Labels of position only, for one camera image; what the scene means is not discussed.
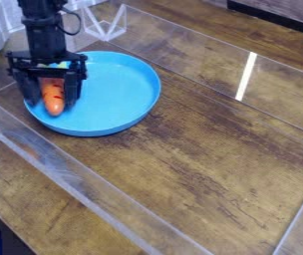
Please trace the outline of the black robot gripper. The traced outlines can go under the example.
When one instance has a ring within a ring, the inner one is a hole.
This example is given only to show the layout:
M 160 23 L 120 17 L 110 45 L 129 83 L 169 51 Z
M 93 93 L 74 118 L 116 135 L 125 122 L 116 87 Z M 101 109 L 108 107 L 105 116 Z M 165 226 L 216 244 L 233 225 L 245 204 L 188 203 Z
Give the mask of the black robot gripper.
M 7 52 L 7 72 L 14 78 L 25 102 L 34 106 L 41 98 L 38 77 L 62 78 L 65 106 L 70 108 L 81 93 L 81 82 L 86 78 L 86 57 L 66 50 L 65 36 L 79 33 L 63 29 L 61 12 L 79 15 L 65 8 L 67 0 L 17 0 L 22 11 L 27 51 Z M 70 63 L 69 72 L 43 71 L 38 65 Z

